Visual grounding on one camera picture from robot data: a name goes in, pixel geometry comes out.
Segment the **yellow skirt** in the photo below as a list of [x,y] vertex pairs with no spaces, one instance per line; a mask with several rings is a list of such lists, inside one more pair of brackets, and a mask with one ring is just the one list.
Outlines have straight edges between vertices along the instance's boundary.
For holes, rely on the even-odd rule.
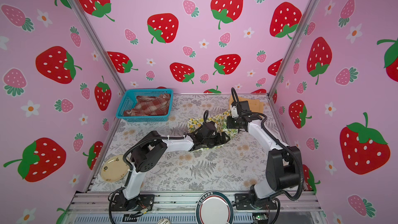
[[243,110],[247,112],[263,113],[264,103],[260,100],[251,100],[244,97],[238,97]]

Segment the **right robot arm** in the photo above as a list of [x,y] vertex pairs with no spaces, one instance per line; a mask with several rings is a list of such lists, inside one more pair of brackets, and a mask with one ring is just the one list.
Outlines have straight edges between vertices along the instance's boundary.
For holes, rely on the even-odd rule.
[[267,116],[250,111],[249,103],[234,101],[227,117],[227,128],[248,132],[268,152],[265,180],[251,186],[250,204],[261,207],[279,195],[289,200],[300,198],[304,188],[301,152],[275,137],[265,126]]

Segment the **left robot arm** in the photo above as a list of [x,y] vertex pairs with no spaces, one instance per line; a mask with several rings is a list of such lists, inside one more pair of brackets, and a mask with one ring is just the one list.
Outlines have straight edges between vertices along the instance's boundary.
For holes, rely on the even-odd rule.
[[157,131],[151,131],[122,157],[128,167],[128,175],[121,195],[125,201],[137,198],[146,173],[155,167],[165,153],[212,149],[230,140],[226,132],[217,131],[213,121],[203,123],[197,130],[182,136],[162,136]]

